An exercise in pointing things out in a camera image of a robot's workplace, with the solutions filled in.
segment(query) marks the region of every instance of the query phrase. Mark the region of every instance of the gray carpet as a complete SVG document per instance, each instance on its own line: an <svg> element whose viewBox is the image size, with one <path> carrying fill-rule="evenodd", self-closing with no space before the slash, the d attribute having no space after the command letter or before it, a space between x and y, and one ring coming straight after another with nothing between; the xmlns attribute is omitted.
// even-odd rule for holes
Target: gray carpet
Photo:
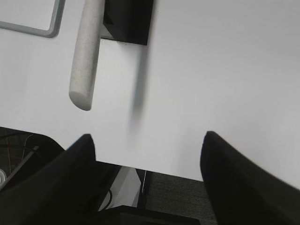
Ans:
<svg viewBox="0 0 300 225"><path fill-rule="evenodd" d="M153 173L146 209L199 219L217 225L203 182Z"/></svg>

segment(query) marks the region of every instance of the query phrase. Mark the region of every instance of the wire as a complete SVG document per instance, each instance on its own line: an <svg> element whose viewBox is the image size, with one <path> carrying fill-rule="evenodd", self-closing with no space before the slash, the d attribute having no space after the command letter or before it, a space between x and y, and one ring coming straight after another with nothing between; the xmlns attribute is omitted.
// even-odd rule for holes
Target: wire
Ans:
<svg viewBox="0 0 300 225"><path fill-rule="evenodd" d="M27 140L28 140L28 138L30 138L31 136L33 136L33 135L29 135L29 136L25 139L24 146L26 146ZM22 160L24 159L24 155L25 155L25 149L23 149Z"/></svg>
<svg viewBox="0 0 300 225"><path fill-rule="evenodd" d="M109 197L109 201L108 201L107 205L102 210L106 210L108 208L108 206L112 203L113 193L112 193L112 191L110 189L108 190L108 192L109 192L109 196L110 196Z"/></svg>
<svg viewBox="0 0 300 225"><path fill-rule="evenodd" d="M4 128L4 131L5 131L5 136L4 138L6 137L6 144L7 144L7 156L8 156L8 164L9 164L9 174L11 174L12 172L12 169L11 169L11 155L10 155L10 148L9 148L9 135L8 135L8 131L6 128Z"/></svg>
<svg viewBox="0 0 300 225"><path fill-rule="evenodd" d="M6 145L6 144L0 144L0 148L7 148L7 147L8 147L8 145ZM9 145L9 147L15 148L15 149L25 149L27 151L31 151L31 152L35 153L37 156L39 156L41 158L41 160L43 161L43 163L47 164L45 159L43 158L43 156L34 149L27 148L27 147L21 146L21 145L13 145L13 144Z"/></svg>
<svg viewBox="0 0 300 225"><path fill-rule="evenodd" d="M11 136L15 136L15 135L28 135L28 134L30 134L30 133L27 133L27 132L16 132L16 133L13 133L13 134L0 136L0 140L4 139L4 138L11 137Z"/></svg>

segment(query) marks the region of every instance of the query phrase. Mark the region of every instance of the white desk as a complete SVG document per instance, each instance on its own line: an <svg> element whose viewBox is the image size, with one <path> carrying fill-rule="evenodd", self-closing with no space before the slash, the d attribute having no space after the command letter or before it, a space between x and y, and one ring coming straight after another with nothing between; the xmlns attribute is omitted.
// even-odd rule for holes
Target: white desk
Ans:
<svg viewBox="0 0 300 225"><path fill-rule="evenodd" d="M300 1L158 1L149 48L101 41L89 112L68 97L82 7L53 39L0 30L0 126L91 133L98 160L196 180L214 130L300 188Z"/></svg>

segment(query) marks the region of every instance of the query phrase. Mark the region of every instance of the gray foam cylinder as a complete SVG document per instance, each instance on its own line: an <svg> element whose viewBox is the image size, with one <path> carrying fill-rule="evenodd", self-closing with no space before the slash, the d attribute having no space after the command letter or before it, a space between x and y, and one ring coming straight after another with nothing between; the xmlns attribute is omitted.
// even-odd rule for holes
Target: gray foam cylinder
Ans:
<svg viewBox="0 0 300 225"><path fill-rule="evenodd" d="M105 0L86 0L75 45L69 96L82 110L90 110L99 55Z"/></svg>

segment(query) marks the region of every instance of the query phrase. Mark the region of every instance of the gray frame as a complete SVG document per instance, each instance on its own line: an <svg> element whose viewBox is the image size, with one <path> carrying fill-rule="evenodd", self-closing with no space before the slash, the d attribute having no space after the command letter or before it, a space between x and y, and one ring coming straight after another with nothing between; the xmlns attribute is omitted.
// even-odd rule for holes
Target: gray frame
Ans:
<svg viewBox="0 0 300 225"><path fill-rule="evenodd" d="M0 21L0 28L14 30L22 33L32 34L32 35L38 35L46 38L52 38L56 36L59 32L64 5L65 5L65 0L55 0L50 27L48 30L42 30L42 29L27 27L27 26L18 25L10 22L3 22L3 21Z"/></svg>

